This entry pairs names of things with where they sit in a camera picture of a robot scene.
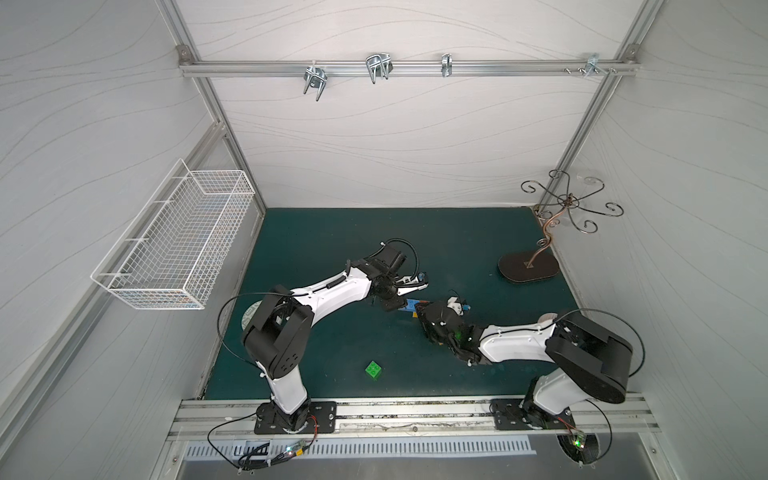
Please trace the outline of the blue 2x4 lego brick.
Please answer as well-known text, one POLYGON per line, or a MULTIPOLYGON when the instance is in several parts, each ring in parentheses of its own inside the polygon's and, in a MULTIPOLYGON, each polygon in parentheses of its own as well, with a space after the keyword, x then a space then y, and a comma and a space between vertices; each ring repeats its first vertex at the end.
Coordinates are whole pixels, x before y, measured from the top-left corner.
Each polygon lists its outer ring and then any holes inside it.
POLYGON ((416 313, 417 307, 422 304, 422 301, 416 299, 408 299, 407 304, 402 307, 403 311, 416 313))

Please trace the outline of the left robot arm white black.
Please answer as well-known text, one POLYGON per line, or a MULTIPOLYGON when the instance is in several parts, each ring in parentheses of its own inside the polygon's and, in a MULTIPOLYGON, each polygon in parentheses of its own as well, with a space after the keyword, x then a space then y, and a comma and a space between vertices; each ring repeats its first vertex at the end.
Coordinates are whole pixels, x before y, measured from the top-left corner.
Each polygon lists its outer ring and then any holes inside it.
POLYGON ((312 328, 369 297, 379 299, 387 311, 397 310, 407 304, 409 294, 428 283, 424 272, 402 276, 362 261, 313 285, 296 289, 277 285, 262 292, 241 334, 247 356, 235 356, 256 368, 270 388, 269 401, 257 408, 254 432, 298 434, 314 424, 322 433, 333 432, 331 421, 318 412, 322 404, 310 399, 299 369, 312 328))

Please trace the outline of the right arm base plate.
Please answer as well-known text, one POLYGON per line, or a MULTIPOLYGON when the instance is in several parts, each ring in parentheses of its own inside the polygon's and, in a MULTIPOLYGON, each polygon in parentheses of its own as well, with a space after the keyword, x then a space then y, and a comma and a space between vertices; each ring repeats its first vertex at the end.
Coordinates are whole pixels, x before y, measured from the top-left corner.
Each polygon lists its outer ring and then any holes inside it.
POLYGON ((489 403, 489 411, 494 421, 494 428, 501 431, 565 431, 575 426, 568 412, 551 414, 524 399, 492 399, 489 403))

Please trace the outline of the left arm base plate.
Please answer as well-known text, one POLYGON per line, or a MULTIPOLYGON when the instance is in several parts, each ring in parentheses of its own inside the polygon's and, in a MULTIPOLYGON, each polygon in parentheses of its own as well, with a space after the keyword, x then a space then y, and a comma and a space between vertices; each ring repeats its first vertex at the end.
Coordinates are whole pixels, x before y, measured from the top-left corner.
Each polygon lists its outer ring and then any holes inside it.
POLYGON ((306 400, 291 413, 282 411, 274 401, 260 405, 256 410, 254 433, 310 434, 333 433, 337 403, 334 401, 306 400))

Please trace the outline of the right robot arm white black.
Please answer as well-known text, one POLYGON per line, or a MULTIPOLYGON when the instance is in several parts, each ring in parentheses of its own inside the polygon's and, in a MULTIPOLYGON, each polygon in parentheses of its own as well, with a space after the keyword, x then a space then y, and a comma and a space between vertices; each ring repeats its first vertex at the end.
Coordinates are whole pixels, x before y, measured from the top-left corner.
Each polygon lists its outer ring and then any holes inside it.
POLYGON ((598 400, 621 404, 626 400, 634 354, 631 343, 583 315, 581 309, 547 313, 528 325, 480 327, 464 319, 465 304, 458 297, 444 303, 417 301, 413 312, 426 338, 444 345, 468 366, 511 361, 551 363, 555 370, 531 380, 516 404, 494 401, 491 411, 500 423, 533 430, 565 422, 570 407, 598 400))

